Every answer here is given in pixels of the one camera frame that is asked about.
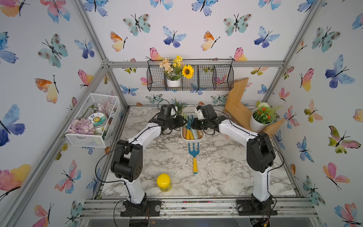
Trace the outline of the blue hand rake yellow handle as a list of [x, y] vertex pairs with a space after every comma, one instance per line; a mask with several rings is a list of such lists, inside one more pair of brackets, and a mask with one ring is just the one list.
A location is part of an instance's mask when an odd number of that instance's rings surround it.
[[191, 144], [189, 143], [188, 149], [189, 149], [189, 154], [192, 155], [192, 157], [193, 157], [193, 173], [197, 174], [198, 165], [197, 165], [196, 157], [199, 154], [199, 143], [197, 143], [197, 148], [195, 148], [195, 143], [192, 144], [192, 147], [191, 147]]

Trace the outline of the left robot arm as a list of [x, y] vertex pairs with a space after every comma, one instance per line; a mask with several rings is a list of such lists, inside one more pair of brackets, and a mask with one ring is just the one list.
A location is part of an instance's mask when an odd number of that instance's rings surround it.
[[119, 140], [112, 154], [110, 170], [126, 187], [128, 197], [122, 204], [122, 217], [141, 217], [151, 215], [147, 195], [142, 189], [139, 176], [143, 168], [143, 150], [165, 130], [176, 130], [186, 125], [187, 120], [177, 114], [174, 104], [162, 105], [159, 112], [148, 121], [136, 136]]

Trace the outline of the green hand rake wooden handle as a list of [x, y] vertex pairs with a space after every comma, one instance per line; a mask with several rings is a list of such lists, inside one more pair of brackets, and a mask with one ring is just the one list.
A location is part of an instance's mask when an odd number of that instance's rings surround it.
[[197, 132], [198, 139], [202, 139], [203, 138], [203, 131], [197, 130], [196, 132]]

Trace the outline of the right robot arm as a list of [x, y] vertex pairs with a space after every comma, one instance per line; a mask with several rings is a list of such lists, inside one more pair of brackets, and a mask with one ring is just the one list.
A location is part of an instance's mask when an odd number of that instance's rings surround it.
[[264, 132], [256, 133], [238, 126], [227, 115], [217, 115], [212, 105], [197, 106], [195, 114], [197, 117], [191, 123], [193, 129], [212, 129], [231, 137], [246, 148], [246, 160], [253, 170], [253, 192], [250, 200], [237, 202], [239, 215], [277, 215], [274, 210], [277, 200], [269, 192], [270, 172], [274, 169], [276, 158], [269, 136]]

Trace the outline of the white storage box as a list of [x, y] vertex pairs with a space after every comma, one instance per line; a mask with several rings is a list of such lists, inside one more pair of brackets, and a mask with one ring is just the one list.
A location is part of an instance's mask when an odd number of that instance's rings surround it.
[[[192, 113], [185, 113], [185, 114], [182, 114], [182, 117], [187, 121], [187, 117], [186, 115], [189, 115], [192, 120], [194, 120], [194, 117], [196, 115], [192, 114]], [[186, 143], [198, 143], [198, 142], [201, 142], [204, 137], [205, 137], [205, 133], [203, 132], [203, 138], [202, 139], [198, 139], [198, 136], [197, 136], [197, 130], [196, 129], [193, 129], [192, 128], [192, 132], [193, 132], [193, 135], [195, 137], [195, 140], [187, 140], [186, 139], [186, 134], [187, 134], [187, 130], [186, 130], [186, 126], [187, 126], [187, 123], [181, 128], [181, 138], [186, 142]]]

